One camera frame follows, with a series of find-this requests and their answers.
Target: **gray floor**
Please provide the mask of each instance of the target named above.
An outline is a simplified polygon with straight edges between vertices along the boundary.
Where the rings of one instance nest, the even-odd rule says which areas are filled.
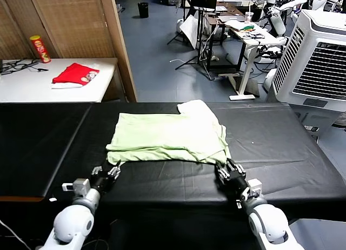
[[[149,18],[140,19],[137,3],[149,3]],[[119,16],[134,75],[139,102],[185,102],[202,99],[205,102],[229,102],[229,96],[235,95],[227,80],[209,81],[192,66],[175,71],[180,62],[170,60],[188,60],[196,55],[191,47],[180,42],[166,43],[176,34],[176,22],[182,18],[182,9],[165,6],[158,0],[119,0],[125,7]],[[287,35],[293,28],[288,20]],[[226,53],[231,54],[234,63],[237,60],[241,43],[234,40],[216,46],[214,55],[221,60]],[[252,77],[259,73],[254,69]],[[265,74],[255,79],[264,81]],[[259,85],[261,96],[252,102],[264,102],[266,93]],[[344,129],[331,128],[319,143],[330,161],[346,178],[346,133]],[[306,250],[344,249],[346,245],[346,224],[325,220],[299,220],[291,229]]]
[[[184,66],[176,71],[175,67],[181,62],[170,63],[173,59],[189,60],[197,53],[191,46],[177,41],[167,45],[176,34],[176,23],[182,18],[182,9],[161,5],[157,0],[117,2],[125,7],[125,11],[119,16],[139,102],[185,102],[192,99],[229,102],[228,97],[235,95],[227,80],[212,82],[193,66]],[[138,17],[138,2],[149,3],[149,18]],[[240,49],[240,42],[229,41],[223,47],[215,46],[214,55],[224,60],[226,54],[230,53],[236,62]],[[258,73],[260,72],[255,69],[252,77]],[[262,83],[264,76],[256,79]],[[265,98],[261,85],[260,93],[263,96],[256,99],[256,102]]]

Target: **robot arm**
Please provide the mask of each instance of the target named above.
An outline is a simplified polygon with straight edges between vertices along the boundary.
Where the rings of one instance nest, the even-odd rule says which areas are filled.
[[[108,191],[120,174],[120,163],[109,171],[101,166],[92,170],[91,179],[77,179],[63,184],[64,191],[74,191],[71,206],[62,210],[54,220],[42,250],[79,250],[94,225],[94,214],[101,195]]]
[[[259,180],[246,181],[243,167],[231,159],[225,167],[216,167],[216,173],[221,186],[233,192],[238,208],[249,216],[251,231],[262,250],[304,250],[293,236],[283,211],[263,198]]]
[[[306,3],[308,0],[293,0],[289,3],[285,3],[284,5],[282,5],[280,8],[279,8],[279,11],[286,11],[290,8],[293,8],[294,6],[297,6],[297,5],[300,5],[300,4],[304,4]]]
[[[323,11],[327,0],[312,0],[312,10]]]

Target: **white desk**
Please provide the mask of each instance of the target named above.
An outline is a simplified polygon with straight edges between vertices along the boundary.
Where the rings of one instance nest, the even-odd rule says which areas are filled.
[[[52,79],[72,63],[98,69],[99,74],[83,87],[52,89]],[[0,103],[101,102],[113,78],[116,65],[116,58],[64,58],[52,59],[46,64],[39,63],[34,67],[48,71],[36,72],[34,69],[24,69],[0,76]]]
[[[250,77],[250,73],[251,73],[251,68],[254,65],[254,60],[256,57],[256,51],[257,51],[257,47],[259,45],[278,45],[279,42],[277,41],[277,39],[272,36],[270,33],[268,33],[267,31],[265,31],[264,29],[262,29],[260,26],[258,26],[256,23],[252,23],[252,25],[254,25],[255,27],[255,32],[256,33],[260,33],[263,34],[264,38],[261,39],[247,39],[245,36],[247,35],[247,33],[250,32],[240,32],[240,31],[236,31],[232,28],[230,28],[240,39],[241,41],[247,46],[247,49],[250,50],[249,56],[248,56],[248,62],[247,65],[245,67],[245,71],[242,77],[242,81],[240,83],[240,87],[239,90],[236,89],[236,81],[234,80],[234,74],[229,74],[227,75],[229,78],[229,81],[231,83],[231,85],[233,86],[234,90],[236,91],[237,95],[233,95],[230,96],[229,99],[230,100],[251,100],[251,99],[255,99],[255,96],[253,96],[252,94],[244,94],[245,88],[247,86],[249,77]]]

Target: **pringles can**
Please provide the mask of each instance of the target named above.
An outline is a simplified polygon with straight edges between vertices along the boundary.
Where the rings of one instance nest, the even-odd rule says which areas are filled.
[[[47,49],[45,49],[41,37],[39,35],[31,36],[30,40],[37,50],[39,57],[41,57],[42,63],[49,63],[52,61],[50,59]]]

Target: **paper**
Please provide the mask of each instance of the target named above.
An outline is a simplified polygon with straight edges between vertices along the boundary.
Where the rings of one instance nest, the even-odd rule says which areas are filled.
[[[197,27],[198,20],[192,15],[190,15],[180,26],[181,31],[189,39],[194,49],[196,49],[197,46]]]
[[[213,11],[227,11],[227,8],[225,6],[217,6],[215,9],[211,8],[204,8],[204,7],[194,7],[196,10],[202,10],[207,12],[213,12]]]
[[[245,17],[244,16],[240,16],[240,15],[235,15],[235,16],[219,16],[218,17],[220,19],[220,21],[222,22],[227,22],[231,19],[236,19],[237,21],[245,21]]]

